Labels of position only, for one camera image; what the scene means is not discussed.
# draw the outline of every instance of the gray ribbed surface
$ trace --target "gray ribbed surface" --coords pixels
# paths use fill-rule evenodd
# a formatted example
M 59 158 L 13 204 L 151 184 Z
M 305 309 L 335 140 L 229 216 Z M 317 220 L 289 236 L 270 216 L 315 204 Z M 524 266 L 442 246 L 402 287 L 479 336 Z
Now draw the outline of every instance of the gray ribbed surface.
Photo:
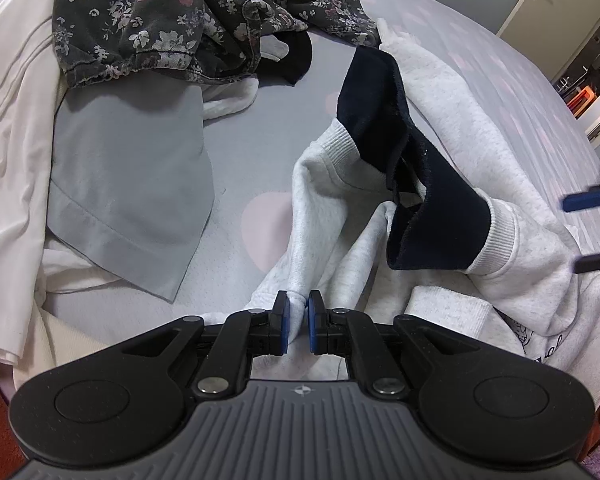
M 430 443 L 405 406 L 366 397 L 356 383 L 250 381 L 235 399 L 203 403 L 176 438 L 134 463 L 108 470 L 75 471 L 32 462 L 14 478 L 577 480 L 590 477 L 574 463 L 538 473 L 493 472 L 466 465 Z

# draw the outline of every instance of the navy fabric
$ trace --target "navy fabric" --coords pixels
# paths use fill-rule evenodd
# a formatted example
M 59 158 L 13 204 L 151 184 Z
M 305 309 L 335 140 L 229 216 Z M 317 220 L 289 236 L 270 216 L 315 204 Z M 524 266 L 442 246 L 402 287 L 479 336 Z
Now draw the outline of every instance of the navy fabric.
M 295 85 L 311 66 L 314 54 L 311 38 L 307 31 L 301 32 L 277 32 L 274 36 L 286 43 L 289 53 L 279 61 L 260 58 L 256 70 L 259 76 L 279 76 L 291 85 Z
M 489 235 L 487 203 L 411 120 L 395 59 L 359 46 L 338 99 L 338 120 L 360 156 L 386 175 L 397 209 L 387 242 L 391 269 L 465 270 Z M 426 187 L 422 204 L 406 208 L 413 174 Z

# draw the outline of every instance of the bed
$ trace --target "bed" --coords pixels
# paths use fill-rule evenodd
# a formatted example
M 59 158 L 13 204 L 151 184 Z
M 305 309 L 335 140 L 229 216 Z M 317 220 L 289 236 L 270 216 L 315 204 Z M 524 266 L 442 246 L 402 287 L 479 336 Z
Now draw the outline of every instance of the bed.
M 466 79 L 556 211 L 562 195 L 599 178 L 600 162 L 584 132 L 540 71 L 510 46 L 434 0 L 361 1 L 369 16 L 410 32 Z M 187 314 L 229 313 L 248 302 L 286 249 L 293 165 L 330 124 L 354 53 L 353 46 L 325 34 L 310 35 L 312 66 L 295 87 L 262 79 L 250 108 L 205 124 L 216 200 L 175 301 L 115 282 L 50 294 L 46 310 L 104 344 L 114 344 Z M 413 106 L 411 113 L 424 134 L 435 138 Z M 254 169 L 257 164 L 261 171 Z M 583 253 L 600 251 L 600 209 L 557 214 Z

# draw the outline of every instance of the blue object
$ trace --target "blue object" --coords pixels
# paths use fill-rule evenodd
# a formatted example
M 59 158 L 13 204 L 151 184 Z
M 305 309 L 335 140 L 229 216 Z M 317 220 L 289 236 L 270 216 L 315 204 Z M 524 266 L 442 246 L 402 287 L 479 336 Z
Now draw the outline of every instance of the blue object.
M 574 193 L 562 199 L 562 210 L 567 213 L 593 207 L 600 207 L 600 189 Z
M 309 299 L 306 300 L 306 308 L 307 320 L 309 322 L 309 351 L 314 353 L 317 349 L 317 341 L 315 338 L 315 308 L 311 296 L 309 296 Z
M 289 348 L 289 310 L 289 298 L 286 298 L 285 309 L 282 313 L 282 333 L 280 334 L 280 346 L 283 354 L 286 354 Z

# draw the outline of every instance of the floral shirt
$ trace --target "floral shirt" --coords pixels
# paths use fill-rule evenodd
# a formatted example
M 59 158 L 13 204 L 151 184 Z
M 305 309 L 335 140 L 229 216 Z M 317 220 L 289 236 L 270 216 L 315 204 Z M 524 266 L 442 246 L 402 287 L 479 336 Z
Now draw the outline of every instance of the floral shirt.
M 158 68 L 223 84 L 255 72 L 261 36 L 308 23 L 379 44 L 360 0 L 55 0 L 53 41 L 71 88 Z

